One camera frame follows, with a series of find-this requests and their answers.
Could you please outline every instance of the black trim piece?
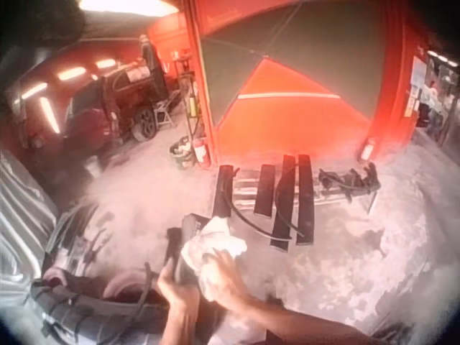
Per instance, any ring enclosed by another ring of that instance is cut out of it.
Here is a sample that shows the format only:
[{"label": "black trim piece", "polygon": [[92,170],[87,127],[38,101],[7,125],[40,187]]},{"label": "black trim piece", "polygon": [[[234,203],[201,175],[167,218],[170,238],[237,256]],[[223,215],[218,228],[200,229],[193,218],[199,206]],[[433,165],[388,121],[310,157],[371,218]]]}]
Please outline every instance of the black trim piece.
[{"label": "black trim piece", "polygon": [[39,291],[35,296],[32,295],[34,300],[38,300],[44,293],[47,293],[52,290],[52,288],[49,286],[42,286],[40,288],[42,288],[41,291]]},{"label": "black trim piece", "polygon": [[[278,185],[278,205],[273,224],[273,236],[290,238],[290,227],[283,219],[291,219],[294,209],[294,189],[295,189],[295,157],[285,155],[282,160],[282,185]],[[289,242],[271,240],[270,246],[288,251]]]},{"label": "black trim piece", "polygon": [[232,194],[233,165],[221,165],[221,167],[218,170],[216,196],[214,198],[213,217],[230,217],[231,209],[228,203],[226,202],[226,199],[231,201]]},{"label": "black trim piece", "polygon": [[78,315],[78,318],[80,318],[80,317],[81,318],[75,323],[75,327],[73,329],[70,328],[70,325],[72,323],[70,323],[69,321],[67,323],[63,323],[63,325],[68,326],[69,329],[73,332],[73,337],[75,338],[75,342],[78,344],[78,335],[80,333],[81,324],[84,322],[84,320],[86,320],[87,318],[92,316],[94,314],[94,312],[90,308],[83,307],[81,305],[71,306],[71,307],[69,307],[69,309],[71,309],[72,313],[76,313],[76,315]]},{"label": "black trim piece", "polygon": [[298,229],[304,235],[297,235],[298,246],[313,244],[315,231],[315,198],[313,194],[313,172],[308,155],[299,155],[299,214]]},{"label": "black trim piece", "polygon": [[47,312],[47,314],[48,314],[49,316],[54,317],[52,313],[56,310],[56,308],[57,308],[59,305],[62,305],[62,304],[64,304],[64,303],[68,303],[68,301],[69,301],[69,299],[68,299],[67,297],[61,298],[60,300],[58,300],[58,301],[56,302],[56,304],[54,304],[53,307],[50,308],[50,310]]},{"label": "black trim piece", "polygon": [[272,218],[273,193],[275,192],[275,166],[264,164],[260,170],[254,213]]}]

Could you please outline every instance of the tire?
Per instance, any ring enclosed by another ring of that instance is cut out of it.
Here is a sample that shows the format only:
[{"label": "tire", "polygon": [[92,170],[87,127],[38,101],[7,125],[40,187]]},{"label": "tire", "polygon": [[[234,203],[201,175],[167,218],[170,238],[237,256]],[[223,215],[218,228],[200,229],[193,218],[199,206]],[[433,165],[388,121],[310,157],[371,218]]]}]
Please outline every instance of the tire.
[{"label": "tire", "polygon": [[146,142],[156,135],[157,124],[151,108],[143,106],[136,110],[131,133],[138,142]]}]

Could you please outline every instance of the bucket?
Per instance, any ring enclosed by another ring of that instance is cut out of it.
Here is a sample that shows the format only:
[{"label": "bucket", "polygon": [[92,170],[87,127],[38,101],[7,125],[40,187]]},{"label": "bucket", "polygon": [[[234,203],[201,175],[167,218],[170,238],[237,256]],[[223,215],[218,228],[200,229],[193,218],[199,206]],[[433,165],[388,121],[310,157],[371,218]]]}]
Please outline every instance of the bucket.
[{"label": "bucket", "polygon": [[171,145],[170,155],[174,158],[180,169],[187,169],[195,164],[195,153],[187,137],[183,137]]}]

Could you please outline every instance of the car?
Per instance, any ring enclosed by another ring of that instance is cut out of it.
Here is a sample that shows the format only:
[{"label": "car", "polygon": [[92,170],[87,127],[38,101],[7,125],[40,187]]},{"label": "car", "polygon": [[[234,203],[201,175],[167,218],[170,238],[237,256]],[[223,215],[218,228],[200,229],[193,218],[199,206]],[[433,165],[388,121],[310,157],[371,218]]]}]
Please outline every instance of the car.
[{"label": "car", "polygon": [[[0,154],[0,316],[11,331],[39,345],[159,344],[168,306],[154,288],[158,273],[148,265],[120,271],[105,287],[97,277],[82,274],[97,250],[85,230],[100,221],[98,204],[82,198],[59,213],[14,155],[2,147]],[[178,272],[186,269],[178,259],[181,245],[207,221],[188,215],[182,231],[171,234],[182,237],[167,251],[179,261]],[[201,344],[216,330],[220,312],[202,299],[195,333]]]},{"label": "car", "polygon": [[143,60],[93,77],[70,100],[65,116],[64,151],[72,159],[104,156],[130,136],[149,140],[157,133],[154,107],[161,101],[158,86]]}]

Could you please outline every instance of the paper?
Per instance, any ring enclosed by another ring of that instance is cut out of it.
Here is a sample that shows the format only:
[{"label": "paper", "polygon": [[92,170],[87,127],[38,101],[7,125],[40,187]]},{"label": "paper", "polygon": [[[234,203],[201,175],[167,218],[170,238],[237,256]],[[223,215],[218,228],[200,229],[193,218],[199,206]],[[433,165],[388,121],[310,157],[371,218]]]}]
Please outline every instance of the paper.
[{"label": "paper", "polygon": [[412,76],[410,77],[410,83],[413,86],[422,88],[422,86],[425,84],[426,68],[426,63],[415,56],[412,67]]},{"label": "paper", "polygon": [[415,97],[410,97],[408,101],[408,107],[405,110],[404,117],[411,117],[414,110]]},{"label": "paper", "polygon": [[150,71],[147,66],[139,66],[138,68],[128,70],[126,75],[128,76],[129,81],[133,83],[135,81],[140,81],[141,79],[150,77]]}]

